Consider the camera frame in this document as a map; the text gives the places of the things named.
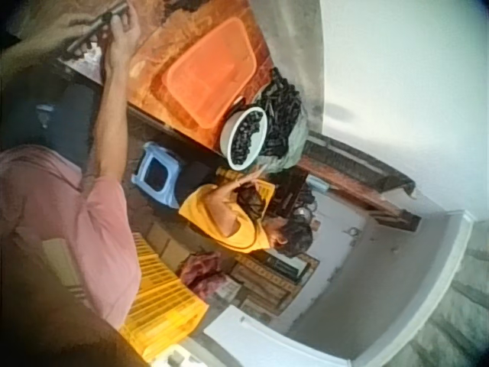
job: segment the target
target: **pile of black items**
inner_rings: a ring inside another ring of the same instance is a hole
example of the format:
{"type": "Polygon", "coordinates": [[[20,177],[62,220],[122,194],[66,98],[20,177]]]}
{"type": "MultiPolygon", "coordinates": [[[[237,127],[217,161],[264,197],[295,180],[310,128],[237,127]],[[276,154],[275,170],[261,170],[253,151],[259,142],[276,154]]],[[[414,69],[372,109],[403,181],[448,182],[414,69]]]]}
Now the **pile of black items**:
{"type": "Polygon", "coordinates": [[[193,13],[209,2],[209,0],[166,0],[165,1],[165,11],[163,14],[163,18],[161,19],[161,24],[164,24],[165,21],[177,10],[184,10],[190,13],[193,13]]]}
{"type": "Polygon", "coordinates": [[[231,160],[234,164],[243,164],[250,154],[251,136],[260,131],[262,112],[250,112],[235,132],[231,143],[231,160]]]}
{"type": "Polygon", "coordinates": [[[268,131],[260,155],[282,158],[289,151],[289,135],[297,123],[302,102],[293,84],[272,69],[271,83],[261,93],[257,105],[268,117],[268,131]]]}

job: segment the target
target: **stool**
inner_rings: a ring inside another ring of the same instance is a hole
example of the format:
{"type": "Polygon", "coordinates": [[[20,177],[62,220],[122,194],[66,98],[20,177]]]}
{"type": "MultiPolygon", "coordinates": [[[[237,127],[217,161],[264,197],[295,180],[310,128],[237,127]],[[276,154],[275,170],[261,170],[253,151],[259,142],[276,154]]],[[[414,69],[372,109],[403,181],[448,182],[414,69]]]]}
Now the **stool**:
{"type": "Polygon", "coordinates": [[[155,199],[158,203],[179,209],[175,198],[175,185],[182,162],[175,155],[153,143],[144,144],[144,156],[140,161],[138,172],[133,174],[131,182],[155,199]]]}

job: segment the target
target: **dark hair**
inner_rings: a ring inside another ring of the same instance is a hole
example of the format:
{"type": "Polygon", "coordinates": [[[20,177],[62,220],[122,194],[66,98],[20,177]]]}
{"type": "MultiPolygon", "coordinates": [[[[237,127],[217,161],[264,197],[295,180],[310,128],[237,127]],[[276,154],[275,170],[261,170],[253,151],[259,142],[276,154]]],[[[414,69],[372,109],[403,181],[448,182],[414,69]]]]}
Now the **dark hair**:
{"type": "Polygon", "coordinates": [[[265,201],[261,198],[256,187],[252,183],[247,183],[236,190],[238,194],[238,205],[253,223],[256,223],[262,216],[265,209],[265,201]]]}
{"type": "Polygon", "coordinates": [[[289,219],[287,224],[280,228],[283,237],[287,240],[276,250],[288,258],[294,258],[306,252],[313,243],[313,231],[309,224],[289,219]]]}

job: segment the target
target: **woman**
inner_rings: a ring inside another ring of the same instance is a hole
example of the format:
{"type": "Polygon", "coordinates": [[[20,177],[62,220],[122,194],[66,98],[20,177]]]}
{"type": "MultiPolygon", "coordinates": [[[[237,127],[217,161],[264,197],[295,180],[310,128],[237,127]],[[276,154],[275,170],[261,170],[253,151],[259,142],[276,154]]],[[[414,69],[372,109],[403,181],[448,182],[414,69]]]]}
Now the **woman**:
{"type": "Polygon", "coordinates": [[[275,248],[294,257],[313,243],[311,228],[302,222],[281,217],[266,217],[254,222],[232,198],[232,193],[245,184],[254,184],[264,167],[220,187],[203,185],[180,207],[180,215],[198,226],[221,245],[237,252],[249,253],[275,248]]]}

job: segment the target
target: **orange plastic container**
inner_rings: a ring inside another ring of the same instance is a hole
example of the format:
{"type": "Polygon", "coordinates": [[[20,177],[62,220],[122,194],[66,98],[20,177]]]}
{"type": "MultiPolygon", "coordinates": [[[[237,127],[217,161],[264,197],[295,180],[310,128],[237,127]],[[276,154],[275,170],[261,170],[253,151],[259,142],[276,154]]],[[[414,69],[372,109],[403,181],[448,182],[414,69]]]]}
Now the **orange plastic container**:
{"type": "Polygon", "coordinates": [[[166,73],[172,96],[203,128],[214,127],[257,69],[245,25],[230,18],[210,31],[166,73]]]}

